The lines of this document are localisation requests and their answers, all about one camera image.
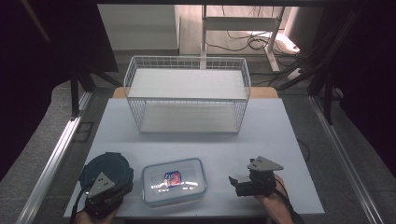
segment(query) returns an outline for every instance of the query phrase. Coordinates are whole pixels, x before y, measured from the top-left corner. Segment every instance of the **container lid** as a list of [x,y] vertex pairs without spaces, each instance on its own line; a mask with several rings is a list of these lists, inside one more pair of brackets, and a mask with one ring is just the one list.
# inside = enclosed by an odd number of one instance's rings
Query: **container lid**
[[148,205],[186,202],[206,191],[204,169],[196,158],[147,166],[142,182]]

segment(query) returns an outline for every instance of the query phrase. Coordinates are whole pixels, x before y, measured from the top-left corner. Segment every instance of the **white wire basket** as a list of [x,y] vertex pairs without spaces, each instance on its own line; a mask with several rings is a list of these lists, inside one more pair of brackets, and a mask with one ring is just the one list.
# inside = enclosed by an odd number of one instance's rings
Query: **white wire basket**
[[239,133],[250,87],[243,58],[134,56],[124,79],[141,133]]

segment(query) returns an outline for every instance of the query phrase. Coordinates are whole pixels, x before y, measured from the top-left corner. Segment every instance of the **plastic container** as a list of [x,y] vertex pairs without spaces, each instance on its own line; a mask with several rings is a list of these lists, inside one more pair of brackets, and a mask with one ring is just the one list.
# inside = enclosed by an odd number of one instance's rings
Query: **plastic container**
[[206,192],[199,159],[147,166],[142,172],[143,200],[148,206],[165,206],[197,200]]
[[243,58],[134,56],[124,89],[141,133],[238,133],[250,77]]

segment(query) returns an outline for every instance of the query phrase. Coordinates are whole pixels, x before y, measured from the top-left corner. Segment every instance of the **white table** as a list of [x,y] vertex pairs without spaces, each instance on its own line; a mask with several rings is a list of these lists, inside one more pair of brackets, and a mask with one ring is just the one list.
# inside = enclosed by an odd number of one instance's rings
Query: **white table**
[[[86,160],[120,152],[134,169],[134,189],[125,195],[118,217],[257,217],[263,211],[253,197],[237,197],[228,176],[248,181],[250,158],[259,155],[284,166],[277,171],[299,214],[324,213],[281,99],[251,99],[239,134],[139,133],[126,99],[110,99]],[[151,164],[199,158],[207,191],[199,200],[160,208],[145,205],[140,176]],[[79,183],[65,211],[80,191]],[[82,197],[78,209],[83,208]]]

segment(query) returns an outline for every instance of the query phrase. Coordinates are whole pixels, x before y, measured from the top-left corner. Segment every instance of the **metal rail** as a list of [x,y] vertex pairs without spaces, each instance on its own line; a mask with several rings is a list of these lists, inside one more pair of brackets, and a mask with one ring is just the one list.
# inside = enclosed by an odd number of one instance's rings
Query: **metal rail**
[[48,189],[50,188],[50,184],[55,177],[56,172],[61,164],[62,158],[69,146],[69,143],[72,139],[73,134],[75,133],[80,121],[82,113],[86,108],[92,94],[90,92],[84,92],[80,101],[79,101],[79,113],[75,119],[70,120],[66,127],[64,128],[64,132],[61,135],[55,149],[53,150],[49,161],[47,162],[46,167],[44,168],[41,176],[39,177],[37,183],[35,184],[35,188],[29,196],[25,206],[23,207],[20,216],[17,220],[17,224],[24,223],[32,223],[35,219],[35,215],[40,208],[41,203],[43,202]]
[[384,223],[381,216],[378,213],[378,209],[376,208],[375,202],[370,195],[370,192],[364,186],[361,178],[356,171],[352,161],[350,160],[349,156],[347,155],[346,150],[344,149],[341,140],[338,138],[337,132],[335,131],[332,125],[329,125],[326,121],[326,118],[321,113],[323,110],[321,103],[317,96],[310,96],[309,97],[312,106],[314,107],[318,119],[323,126],[323,130],[327,134],[332,143],[332,148],[334,149],[335,154],[338,157],[338,160],[341,162],[341,166],[343,167],[346,177],[349,179],[349,182],[355,191],[358,200],[361,203],[361,207],[363,208],[364,213],[366,214],[367,218],[369,219],[370,223],[379,224]]

